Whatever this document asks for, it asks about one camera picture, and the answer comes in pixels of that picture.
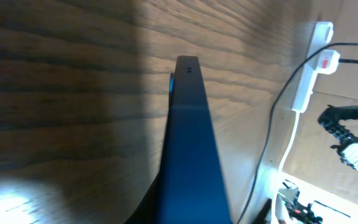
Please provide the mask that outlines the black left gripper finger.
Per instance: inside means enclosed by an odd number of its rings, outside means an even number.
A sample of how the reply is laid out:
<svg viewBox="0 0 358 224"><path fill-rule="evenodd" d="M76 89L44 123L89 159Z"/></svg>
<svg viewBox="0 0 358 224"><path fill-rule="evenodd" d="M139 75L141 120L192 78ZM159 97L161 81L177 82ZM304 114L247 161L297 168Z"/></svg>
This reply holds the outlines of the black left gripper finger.
<svg viewBox="0 0 358 224"><path fill-rule="evenodd" d="M154 224L158 213L160 174L157 174L133 214L124 224Z"/></svg>

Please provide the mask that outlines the blue Samsung Galaxy smartphone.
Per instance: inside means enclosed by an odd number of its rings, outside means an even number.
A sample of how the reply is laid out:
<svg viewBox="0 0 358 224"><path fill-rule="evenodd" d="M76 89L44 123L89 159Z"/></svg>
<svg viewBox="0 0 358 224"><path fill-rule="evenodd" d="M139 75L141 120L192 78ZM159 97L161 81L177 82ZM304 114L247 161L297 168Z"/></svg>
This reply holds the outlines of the blue Samsung Galaxy smartphone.
<svg viewBox="0 0 358 224"><path fill-rule="evenodd" d="M230 223L198 57L179 56L169 85L156 223Z"/></svg>

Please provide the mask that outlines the white power strip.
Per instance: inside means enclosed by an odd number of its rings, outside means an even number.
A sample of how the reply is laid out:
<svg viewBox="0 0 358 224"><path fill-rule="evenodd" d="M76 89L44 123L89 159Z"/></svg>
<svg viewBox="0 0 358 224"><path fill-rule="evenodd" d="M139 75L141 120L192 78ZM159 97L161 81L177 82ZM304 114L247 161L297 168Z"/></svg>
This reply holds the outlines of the white power strip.
<svg viewBox="0 0 358 224"><path fill-rule="evenodd" d="M334 34L333 28L334 25L332 22L323 21L316 23L308 47L307 57L310 57L317 50L330 43ZM318 76L318 73L315 71L318 55L319 53L306 62L301 68L300 81L292 106L292 110L295 112L304 113L308 107L310 96L313 94L313 87Z"/></svg>

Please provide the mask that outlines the white USB wall charger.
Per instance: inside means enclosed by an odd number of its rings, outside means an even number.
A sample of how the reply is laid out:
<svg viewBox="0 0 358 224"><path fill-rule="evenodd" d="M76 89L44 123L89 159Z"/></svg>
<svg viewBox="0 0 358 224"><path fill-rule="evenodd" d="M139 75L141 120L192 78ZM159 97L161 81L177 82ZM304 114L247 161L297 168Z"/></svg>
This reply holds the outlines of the white USB wall charger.
<svg viewBox="0 0 358 224"><path fill-rule="evenodd" d="M334 73L339 66L340 58L341 54L336 50L323 50L318 55L315 71L325 75Z"/></svg>

